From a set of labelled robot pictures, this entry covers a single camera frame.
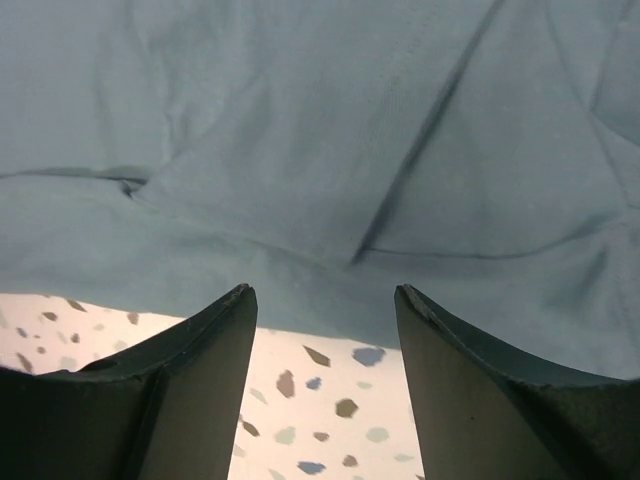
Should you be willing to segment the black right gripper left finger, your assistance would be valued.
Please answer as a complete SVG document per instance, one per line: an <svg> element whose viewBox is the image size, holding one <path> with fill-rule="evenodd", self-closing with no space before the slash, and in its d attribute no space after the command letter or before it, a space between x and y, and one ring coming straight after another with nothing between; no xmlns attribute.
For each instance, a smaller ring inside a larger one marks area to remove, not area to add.
<svg viewBox="0 0 640 480"><path fill-rule="evenodd" d="M224 479L257 323L241 284L79 371L1 372L5 479Z"/></svg>

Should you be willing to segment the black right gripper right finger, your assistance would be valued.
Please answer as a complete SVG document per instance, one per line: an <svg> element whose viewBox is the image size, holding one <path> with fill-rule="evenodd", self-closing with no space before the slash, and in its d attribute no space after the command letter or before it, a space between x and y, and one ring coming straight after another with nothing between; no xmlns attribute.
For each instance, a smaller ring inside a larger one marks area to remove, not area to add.
<svg viewBox="0 0 640 480"><path fill-rule="evenodd" d="M410 285L394 300L426 478L638 477L637 380L527 353Z"/></svg>

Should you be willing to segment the blue t-shirt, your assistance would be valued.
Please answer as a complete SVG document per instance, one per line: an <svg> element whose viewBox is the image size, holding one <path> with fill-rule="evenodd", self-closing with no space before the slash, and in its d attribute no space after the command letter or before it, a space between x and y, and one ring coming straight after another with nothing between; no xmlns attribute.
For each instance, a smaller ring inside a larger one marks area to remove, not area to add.
<svg viewBox="0 0 640 480"><path fill-rule="evenodd" d="M5 1L1 288L639 373L635 1Z"/></svg>

